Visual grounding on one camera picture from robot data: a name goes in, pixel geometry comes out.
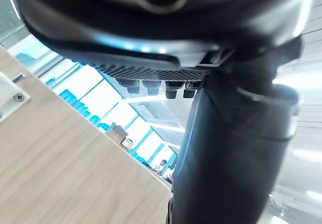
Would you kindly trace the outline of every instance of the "person sitting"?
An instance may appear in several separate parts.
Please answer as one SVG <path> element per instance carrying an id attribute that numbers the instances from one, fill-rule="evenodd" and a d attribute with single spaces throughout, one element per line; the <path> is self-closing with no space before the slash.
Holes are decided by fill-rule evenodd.
<path id="1" fill-rule="evenodd" d="M 162 175 L 163 173 L 163 168 L 164 166 L 167 164 L 167 161 L 166 160 L 161 160 L 160 161 L 160 164 L 158 165 L 155 165 L 152 167 L 152 171 L 153 172 L 156 172 L 158 175 Z"/>

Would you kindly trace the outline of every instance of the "perforated black panel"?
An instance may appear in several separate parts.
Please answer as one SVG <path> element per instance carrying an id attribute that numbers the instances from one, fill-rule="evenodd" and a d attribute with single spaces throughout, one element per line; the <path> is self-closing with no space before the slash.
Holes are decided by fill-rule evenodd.
<path id="1" fill-rule="evenodd" d="M 135 68 L 114 65 L 92 66 L 111 77 L 131 80 L 201 81 L 208 73 L 206 70 L 154 70 L 144 67 Z"/>

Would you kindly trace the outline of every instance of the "wooden surface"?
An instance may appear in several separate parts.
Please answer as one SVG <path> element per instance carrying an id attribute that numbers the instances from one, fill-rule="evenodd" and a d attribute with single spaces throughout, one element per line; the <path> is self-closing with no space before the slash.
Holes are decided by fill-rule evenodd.
<path id="1" fill-rule="evenodd" d="M 0 124 L 0 224 L 165 223 L 169 187 L 0 48 L 31 100 Z"/>

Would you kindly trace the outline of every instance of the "black mount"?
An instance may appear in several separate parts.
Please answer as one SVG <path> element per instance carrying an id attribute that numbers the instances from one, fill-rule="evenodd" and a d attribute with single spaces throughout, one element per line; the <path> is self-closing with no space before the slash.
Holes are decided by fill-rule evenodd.
<path id="1" fill-rule="evenodd" d="M 277 66 L 300 56 L 300 45 L 297 38 L 236 55 L 232 67 L 205 78 L 188 119 L 167 223 L 257 222 L 298 114 L 297 93 L 272 80 Z"/>

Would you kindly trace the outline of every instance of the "person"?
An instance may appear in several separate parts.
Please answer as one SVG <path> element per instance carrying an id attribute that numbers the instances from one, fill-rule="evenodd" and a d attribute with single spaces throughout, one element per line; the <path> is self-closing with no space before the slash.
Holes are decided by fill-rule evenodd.
<path id="1" fill-rule="evenodd" d="M 171 170 L 171 171 L 167 174 L 167 176 L 166 176 L 166 178 L 165 178 L 165 180 L 166 180 L 166 181 L 168 181 L 170 184 L 173 184 L 173 172 L 175 171 L 176 166 L 177 166 L 177 165 L 175 165 L 175 167 L 173 168 L 173 170 Z"/>
<path id="2" fill-rule="evenodd" d="M 167 164 L 167 161 L 166 160 L 161 160 L 160 161 L 160 164 L 158 165 L 155 165 L 153 168 L 152 168 L 152 171 L 153 172 L 156 172 L 158 175 L 161 175 L 162 172 L 163 172 L 163 168 L 164 166 Z"/>

